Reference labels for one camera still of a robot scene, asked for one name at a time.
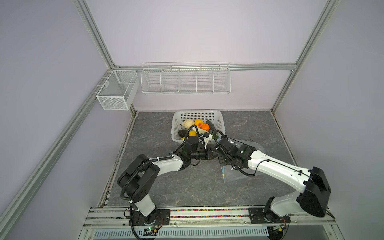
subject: robotic arm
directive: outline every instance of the robotic arm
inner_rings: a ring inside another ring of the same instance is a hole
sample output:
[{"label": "robotic arm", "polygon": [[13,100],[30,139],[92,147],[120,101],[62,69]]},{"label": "robotic arm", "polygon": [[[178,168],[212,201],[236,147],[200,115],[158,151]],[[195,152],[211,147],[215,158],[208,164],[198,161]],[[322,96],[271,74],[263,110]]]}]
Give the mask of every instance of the robotic arm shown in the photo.
[{"label": "robotic arm", "polygon": [[199,137],[190,136],[172,152],[171,156],[148,158],[141,154],[135,158],[119,177],[118,184],[122,188],[121,197],[128,200],[140,213],[142,222],[152,224],[157,216],[158,210],[148,192],[158,175],[183,170],[190,165],[192,159],[212,160],[216,157],[224,159],[225,165],[232,165],[245,175],[254,176],[244,172],[245,168],[253,169],[255,172],[258,170],[296,190],[282,197],[269,198],[265,208],[260,211],[253,212],[250,208],[251,222],[253,219],[258,223],[282,223],[284,218],[284,222],[288,223],[289,214],[303,211],[316,217],[325,216],[331,189],[321,169],[313,167],[309,170],[293,166],[246,144],[238,148],[229,142],[224,134],[220,134],[222,138],[219,142],[215,139],[214,147],[207,146],[212,135],[205,133]]}]

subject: black cable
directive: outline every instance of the black cable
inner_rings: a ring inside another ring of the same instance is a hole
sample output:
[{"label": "black cable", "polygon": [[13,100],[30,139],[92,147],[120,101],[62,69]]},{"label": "black cable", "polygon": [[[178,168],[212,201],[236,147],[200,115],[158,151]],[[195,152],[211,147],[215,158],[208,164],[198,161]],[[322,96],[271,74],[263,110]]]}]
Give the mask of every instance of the black cable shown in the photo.
[{"label": "black cable", "polygon": [[331,216],[333,219],[336,219],[336,218],[332,215],[332,213],[330,213],[330,212],[327,211],[326,209],[325,209],[325,213],[328,214],[329,216]]},{"label": "black cable", "polygon": [[131,218],[131,216],[126,216],[125,215],[125,212],[128,210],[129,208],[127,208],[126,210],[124,210],[124,217],[126,217],[126,218]]},{"label": "black cable", "polygon": [[173,156],[159,157],[159,161],[168,160],[168,159],[172,159],[172,158],[173,158]]},{"label": "black cable", "polygon": [[[129,215],[132,214],[132,205],[129,206]],[[132,218],[129,219],[129,224],[131,225],[132,233],[135,236],[137,240],[142,240],[136,233],[135,228],[133,227],[133,221]]]},{"label": "black cable", "polygon": [[[219,132],[221,134],[221,136],[225,136],[221,131],[215,129],[214,130],[214,134],[217,135],[217,132]],[[224,149],[221,147],[221,145],[219,144],[219,142],[217,141],[217,139],[215,138],[215,143],[217,144],[217,146],[220,148],[220,151],[225,155],[225,157],[231,162],[232,159],[227,155],[227,153],[224,151]],[[246,173],[244,172],[243,170],[241,170],[239,167],[237,167],[236,165],[232,165],[232,167],[235,169],[235,170],[238,170],[239,172],[241,172],[242,174],[248,176],[248,177],[252,177],[253,174],[249,174],[249,173]]]},{"label": "black cable", "polygon": [[191,166],[197,166],[200,163],[200,159],[198,159],[198,160],[199,161],[196,164],[191,164]]},{"label": "black cable", "polygon": [[128,200],[128,201],[131,200],[131,198],[129,198],[129,197],[125,197],[125,196],[124,196],[124,193],[125,193],[125,191],[126,191],[127,188],[128,188],[128,185],[132,182],[132,180],[134,179],[134,177],[136,177],[137,174],[138,174],[139,172],[141,172],[141,171],[144,169],[144,167],[146,167],[148,164],[150,164],[150,163],[152,163],[152,162],[156,162],[156,161],[158,161],[158,159],[156,159],[156,158],[155,158],[155,159],[152,159],[152,160],[149,160],[149,161],[145,162],[143,165],[141,165],[139,168],[137,168],[137,169],[133,172],[133,174],[130,176],[130,178],[128,179],[128,181],[124,184],[124,186],[123,186],[122,189],[121,189],[121,192],[120,192],[120,198],[121,198],[121,199]]},{"label": "black cable", "polygon": [[251,174],[251,173],[244,172],[242,169],[240,169],[240,168],[239,168],[238,166],[236,166],[235,164],[232,165],[232,167],[233,167],[233,169],[239,171],[240,173],[242,173],[242,174],[244,174],[244,175],[246,175],[246,176],[248,176],[248,177],[253,177],[253,176],[254,176],[254,175]]},{"label": "black cable", "polygon": [[269,160],[269,159],[265,159],[265,160],[262,160],[261,162],[259,162],[259,164],[256,166],[255,172],[253,173],[254,176],[255,176],[255,174],[256,174],[257,168],[259,167],[260,163],[262,163],[262,162],[264,162],[264,161],[269,162],[270,160]]},{"label": "black cable", "polygon": [[177,147],[175,150],[173,150],[169,155],[172,155],[173,153],[177,152],[177,151],[184,145],[185,141],[187,140],[188,133],[189,133],[189,131],[190,131],[193,127],[195,127],[195,129],[196,129],[196,134],[200,137],[199,129],[197,128],[197,126],[196,126],[195,124],[191,125],[191,126],[188,128],[187,132],[185,133],[184,141],[180,144],[179,147]]},{"label": "black cable", "polygon": [[279,163],[279,162],[275,162],[275,161],[272,161],[272,160],[269,160],[269,161],[274,162],[274,163],[277,163],[277,164],[280,164],[280,165],[282,165],[282,166],[284,166],[284,167],[287,167],[287,168],[289,168],[289,169],[292,169],[292,170],[294,170],[295,172],[299,172],[300,174],[303,174],[304,176],[307,176],[308,179],[310,179],[310,180],[313,182],[313,180],[312,180],[312,178],[311,178],[310,176],[306,175],[306,174],[303,173],[303,172],[297,171],[297,169],[288,167],[288,166],[286,166],[286,165],[284,165],[284,164],[282,164],[282,163]]},{"label": "black cable", "polygon": [[285,235],[287,235],[287,232],[288,232],[288,228],[289,228],[289,224],[291,222],[288,223],[288,227],[287,227],[287,230],[285,230],[285,234],[283,235],[283,237],[280,239],[280,240],[283,240],[283,238],[285,237]]}]

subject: gray marble surface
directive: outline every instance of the gray marble surface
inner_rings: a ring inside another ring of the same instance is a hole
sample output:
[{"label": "gray marble surface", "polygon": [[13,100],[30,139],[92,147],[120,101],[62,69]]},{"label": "gray marble surface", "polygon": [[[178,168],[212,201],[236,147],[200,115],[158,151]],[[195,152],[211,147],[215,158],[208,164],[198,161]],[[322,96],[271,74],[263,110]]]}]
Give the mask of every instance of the gray marble surface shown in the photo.
[{"label": "gray marble surface", "polygon": [[[171,139],[171,112],[139,113],[118,169],[107,206],[128,205],[120,199],[117,178],[139,154],[167,156],[178,144]],[[226,135],[261,144],[266,154],[292,164],[290,154],[270,112],[222,112]],[[266,174],[223,182],[218,160],[202,160],[179,172],[156,178],[149,194],[161,206],[176,205],[264,205],[271,196],[294,189]]]}]

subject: black mounting plate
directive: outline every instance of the black mounting plate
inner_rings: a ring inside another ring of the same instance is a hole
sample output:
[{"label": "black mounting plate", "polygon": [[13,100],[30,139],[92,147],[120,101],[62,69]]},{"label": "black mounting plate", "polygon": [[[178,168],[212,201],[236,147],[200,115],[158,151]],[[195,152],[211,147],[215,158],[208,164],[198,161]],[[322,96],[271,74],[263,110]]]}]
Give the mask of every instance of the black mounting plate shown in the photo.
[{"label": "black mounting plate", "polygon": [[[140,218],[140,213],[138,211],[135,211],[132,209],[132,222],[134,226],[145,226],[143,221]],[[157,217],[155,222],[151,225],[161,225],[161,222],[163,222],[164,225],[169,225],[169,219],[170,219],[170,209],[158,209],[157,210]]]},{"label": "black mounting plate", "polygon": [[224,155],[221,153],[218,153],[218,162],[219,162],[221,167],[231,165],[231,164],[227,163],[224,159],[225,159]]},{"label": "black mounting plate", "polygon": [[[263,210],[264,210],[263,207],[250,207],[250,208],[248,208],[249,218],[251,219],[252,224],[270,223],[270,222],[265,220]],[[285,220],[285,223],[291,222],[291,218],[289,216],[283,216],[280,219],[276,219],[273,223],[284,223],[283,219]]]}]

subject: white plastic basket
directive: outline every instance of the white plastic basket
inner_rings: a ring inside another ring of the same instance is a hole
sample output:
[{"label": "white plastic basket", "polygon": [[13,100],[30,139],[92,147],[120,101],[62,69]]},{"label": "white plastic basket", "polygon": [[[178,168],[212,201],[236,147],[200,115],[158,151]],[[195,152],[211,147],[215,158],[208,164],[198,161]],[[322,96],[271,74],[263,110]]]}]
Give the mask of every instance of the white plastic basket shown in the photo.
[{"label": "white plastic basket", "polygon": [[[223,116],[221,115],[220,111],[216,110],[191,110],[191,111],[179,111],[175,112],[173,114],[172,119],[172,129],[171,129],[171,135],[172,140],[178,143],[182,143],[183,140],[180,140],[181,137],[179,137],[179,130],[185,129],[183,127],[183,122],[187,119],[201,119],[204,123],[206,123],[207,120],[211,121],[215,128],[219,131],[221,131],[223,134],[225,134],[225,127],[224,127],[224,120]],[[208,144],[214,144],[215,140],[211,139]]]},{"label": "white plastic basket", "polygon": [[139,85],[136,71],[113,70],[96,97],[105,110],[129,110]]}]

